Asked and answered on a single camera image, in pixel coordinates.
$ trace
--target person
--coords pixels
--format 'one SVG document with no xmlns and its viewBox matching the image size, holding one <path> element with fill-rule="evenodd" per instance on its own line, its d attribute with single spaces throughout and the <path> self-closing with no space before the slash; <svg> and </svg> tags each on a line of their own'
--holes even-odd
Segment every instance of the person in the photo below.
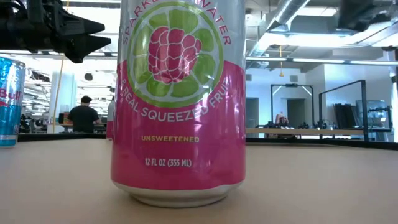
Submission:
<svg viewBox="0 0 398 224">
<path fill-rule="evenodd" d="M 73 122 L 73 132 L 94 133 L 94 123 L 101 123 L 97 111 L 90 107 L 91 101 L 90 97 L 83 96 L 81 105 L 69 112 L 68 119 Z"/>
</svg>

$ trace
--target raspberry illustration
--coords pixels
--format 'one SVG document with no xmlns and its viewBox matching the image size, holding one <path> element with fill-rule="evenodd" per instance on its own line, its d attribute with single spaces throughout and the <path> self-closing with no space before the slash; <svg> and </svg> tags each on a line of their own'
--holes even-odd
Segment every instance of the raspberry illustration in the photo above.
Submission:
<svg viewBox="0 0 398 224">
<path fill-rule="evenodd" d="M 214 90 L 223 70 L 223 46 L 214 22 L 185 2 L 165 2 L 137 21 L 127 70 L 133 92 L 161 108 L 197 103 Z"/>
<path fill-rule="evenodd" d="M 160 27 L 150 37 L 148 70 L 165 84 L 179 83 L 197 62 L 201 41 L 184 30 Z"/>
</svg>

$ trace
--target table surface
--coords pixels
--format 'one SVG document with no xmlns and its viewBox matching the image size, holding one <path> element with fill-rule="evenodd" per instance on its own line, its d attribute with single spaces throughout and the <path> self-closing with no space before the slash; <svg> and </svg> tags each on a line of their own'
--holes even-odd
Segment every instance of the table surface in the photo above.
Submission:
<svg viewBox="0 0 398 224">
<path fill-rule="evenodd" d="M 141 204 L 109 179 L 111 142 L 21 142 L 0 150 L 1 224 L 396 224 L 398 152 L 248 146 L 247 177 L 200 208 Z"/>
</svg>

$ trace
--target ceiling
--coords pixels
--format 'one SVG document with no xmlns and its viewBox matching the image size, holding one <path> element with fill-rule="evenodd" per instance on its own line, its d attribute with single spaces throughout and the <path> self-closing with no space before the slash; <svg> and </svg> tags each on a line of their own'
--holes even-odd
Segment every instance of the ceiling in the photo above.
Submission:
<svg viewBox="0 0 398 224">
<path fill-rule="evenodd" d="M 250 13 L 246 15 L 246 49 L 247 54 L 259 41 L 263 35 L 260 27 L 264 23 L 265 15 L 277 9 L 278 0 L 247 0 L 246 9 L 250 9 Z M 340 0 L 311 0 L 307 6 L 299 10 L 299 16 L 320 16 L 331 17 L 337 12 Z M 120 0 L 70 0 L 70 7 L 68 11 L 92 21 L 100 22 L 105 25 L 106 30 L 100 36 L 109 37 L 112 39 L 112 44 L 98 50 L 86 59 L 83 64 L 75 65 L 69 61 L 64 64 L 64 71 L 72 71 L 76 74 L 78 79 L 78 97 L 82 95 L 89 95 L 95 99 L 95 107 L 101 111 L 101 114 L 106 114 L 109 100 L 112 93 L 108 90 L 104 91 L 107 86 L 114 86 L 116 77 L 116 54 L 118 49 L 118 32 L 120 20 Z M 109 53 L 111 57 L 100 57 L 104 53 Z M 33 71 L 52 78 L 53 71 L 60 70 L 61 55 L 35 55 L 25 54 L 24 52 L 7 52 L 8 57 L 13 57 L 17 60 L 23 61 Z M 357 47 L 350 49 L 331 48 L 331 47 L 298 47 L 296 45 L 281 44 L 281 46 L 269 46 L 266 48 L 265 54 L 270 57 L 301 57 L 301 58 L 355 58 L 373 60 L 382 56 L 382 50 L 379 47 Z M 312 69 L 315 65 L 307 63 L 284 63 L 284 68 L 299 68 L 303 72 Z M 268 66 L 264 67 L 269 70 L 280 68 L 280 62 L 269 62 Z M 92 73 L 94 80 L 88 82 L 84 79 L 85 73 Z M 34 80 L 29 77 L 27 83 L 38 84 L 43 83 L 42 80 Z M 30 86 L 26 97 L 35 98 L 35 100 L 43 101 L 41 105 L 45 107 L 48 104 L 50 87 L 49 82 L 39 87 Z M 85 86 L 95 85 L 98 88 L 85 88 Z"/>
</svg>

